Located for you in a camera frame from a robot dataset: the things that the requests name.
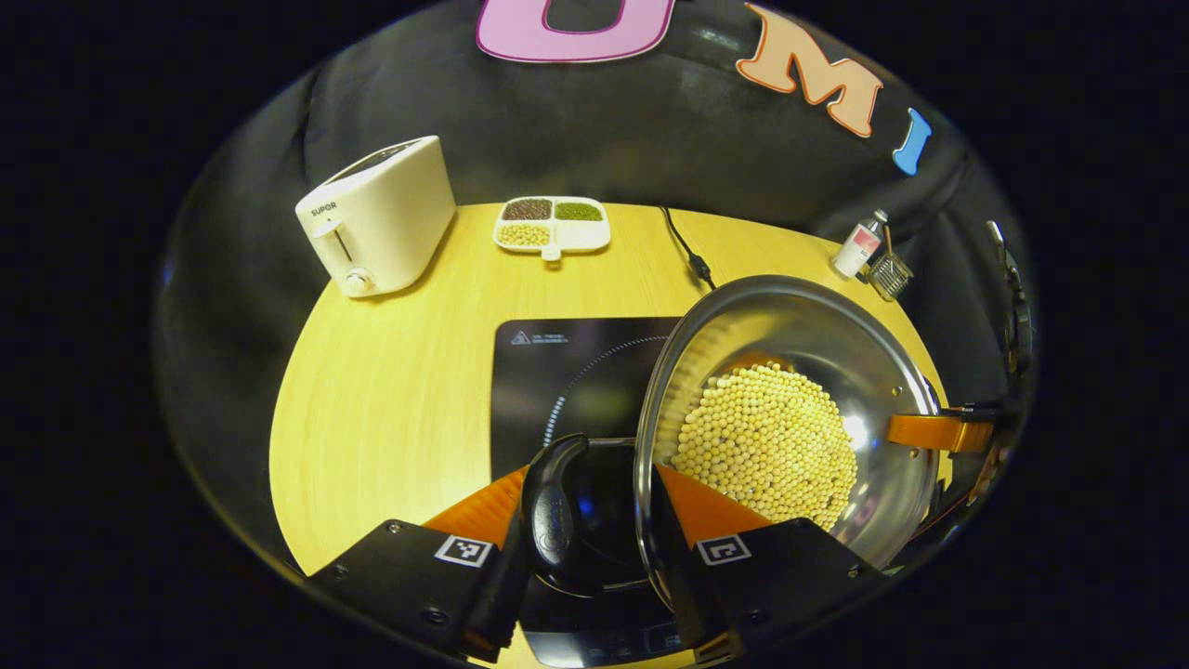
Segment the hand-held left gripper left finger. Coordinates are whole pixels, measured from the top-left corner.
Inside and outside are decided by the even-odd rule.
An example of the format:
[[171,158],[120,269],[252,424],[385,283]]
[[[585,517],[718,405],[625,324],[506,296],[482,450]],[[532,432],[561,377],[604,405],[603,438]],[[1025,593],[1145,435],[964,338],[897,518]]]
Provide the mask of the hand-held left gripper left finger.
[[422,648],[496,661],[529,580],[518,519],[526,474],[520,467],[424,524],[383,520],[310,580]]

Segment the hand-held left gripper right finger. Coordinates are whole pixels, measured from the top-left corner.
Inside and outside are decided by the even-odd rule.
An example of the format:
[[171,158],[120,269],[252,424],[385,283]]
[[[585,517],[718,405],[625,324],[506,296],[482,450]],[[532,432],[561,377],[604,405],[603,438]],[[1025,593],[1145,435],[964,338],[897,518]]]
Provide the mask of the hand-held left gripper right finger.
[[658,578],[700,663],[751,658],[874,597],[883,574],[814,520],[772,522],[704,482],[655,466]]

